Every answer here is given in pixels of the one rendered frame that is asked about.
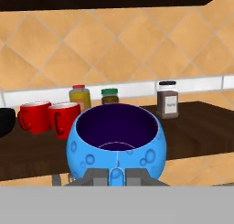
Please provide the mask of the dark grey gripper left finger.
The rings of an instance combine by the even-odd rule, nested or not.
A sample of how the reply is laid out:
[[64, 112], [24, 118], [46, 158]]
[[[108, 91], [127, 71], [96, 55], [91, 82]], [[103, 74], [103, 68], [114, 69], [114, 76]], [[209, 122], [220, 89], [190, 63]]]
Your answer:
[[99, 168], [89, 168], [84, 177], [68, 183], [68, 187], [75, 186], [105, 186], [109, 185], [109, 170]]

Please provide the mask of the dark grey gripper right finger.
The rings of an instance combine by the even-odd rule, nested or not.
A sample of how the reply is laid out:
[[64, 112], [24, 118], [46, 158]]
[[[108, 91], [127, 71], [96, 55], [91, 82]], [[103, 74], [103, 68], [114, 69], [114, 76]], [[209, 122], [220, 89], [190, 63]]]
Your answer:
[[141, 168], [127, 168], [125, 170], [125, 182], [126, 182], [126, 185], [130, 187], [132, 186], [167, 187], [166, 183], [161, 182], [157, 179], [151, 178], [148, 171], [146, 169], [141, 169]]

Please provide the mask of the blue bowl with bubble pattern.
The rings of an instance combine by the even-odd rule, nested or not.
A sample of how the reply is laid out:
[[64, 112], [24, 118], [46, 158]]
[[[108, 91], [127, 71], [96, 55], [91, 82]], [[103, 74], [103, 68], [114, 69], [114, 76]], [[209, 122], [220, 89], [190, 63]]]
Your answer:
[[162, 174], [166, 139], [159, 120], [130, 104], [104, 104], [79, 115], [67, 141], [69, 171], [82, 179], [89, 169], [106, 169], [111, 186], [124, 186], [129, 169], [144, 169], [152, 179]]

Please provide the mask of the red mug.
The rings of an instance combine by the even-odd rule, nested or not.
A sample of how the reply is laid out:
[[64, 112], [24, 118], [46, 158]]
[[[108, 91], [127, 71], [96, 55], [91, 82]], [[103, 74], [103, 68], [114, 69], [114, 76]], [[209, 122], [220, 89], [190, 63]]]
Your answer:
[[20, 106], [17, 119], [24, 131], [40, 134], [50, 130], [51, 124], [48, 117], [50, 101], [35, 101]]
[[58, 139], [67, 139], [74, 120], [80, 115], [76, 102], [56, 103], [48, 107], [50, 123]]

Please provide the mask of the dark wooden shelf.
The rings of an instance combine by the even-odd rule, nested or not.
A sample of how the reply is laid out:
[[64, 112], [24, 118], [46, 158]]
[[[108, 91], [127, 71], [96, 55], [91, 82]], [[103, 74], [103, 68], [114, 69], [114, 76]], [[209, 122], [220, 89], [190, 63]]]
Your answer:
[[[160, 123], [168, 160], [234, 152], [234, 111], [202, 101], [182, 102], [177, 118]], [[31, 134], [17, 124], [0, 138], [0, 181], [68, 170], [66, 142], [52, 131]]]

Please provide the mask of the dark jar with green lid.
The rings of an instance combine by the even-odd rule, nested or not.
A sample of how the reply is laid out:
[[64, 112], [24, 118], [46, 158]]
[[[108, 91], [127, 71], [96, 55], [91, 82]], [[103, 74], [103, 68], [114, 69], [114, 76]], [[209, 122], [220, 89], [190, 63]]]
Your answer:
[[118, 90], [116, 88], [102, 89], [101, 90], [101, 103], [118, 103]]

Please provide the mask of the yellow jar with red lid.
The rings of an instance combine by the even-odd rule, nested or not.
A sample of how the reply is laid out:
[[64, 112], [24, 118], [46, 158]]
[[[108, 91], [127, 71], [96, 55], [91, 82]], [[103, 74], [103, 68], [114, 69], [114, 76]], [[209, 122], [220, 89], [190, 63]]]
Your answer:
[[80, 111], [85, 112], [91, 107], [90, 91], [81, 84], [73, 85], [69, 91], [69, 100], [76, 102], [80, 106]]

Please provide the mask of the brown spice jar black lid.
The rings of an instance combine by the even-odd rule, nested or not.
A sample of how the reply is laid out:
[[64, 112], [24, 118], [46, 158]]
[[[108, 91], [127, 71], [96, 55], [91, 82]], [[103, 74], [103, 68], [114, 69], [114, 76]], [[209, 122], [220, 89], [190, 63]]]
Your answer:
[[178, 91], [174, 80], [158, 83], [156, 112], [163, 119], [178, 116]]

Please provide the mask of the black mug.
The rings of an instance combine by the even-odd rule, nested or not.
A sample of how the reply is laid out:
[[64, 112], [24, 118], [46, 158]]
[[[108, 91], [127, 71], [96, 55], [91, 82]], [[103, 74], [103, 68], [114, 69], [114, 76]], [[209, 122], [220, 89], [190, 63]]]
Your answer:
[[0, 138], [9, 134], [16, 124], [16, 112], [12, 108], [0, 108]]

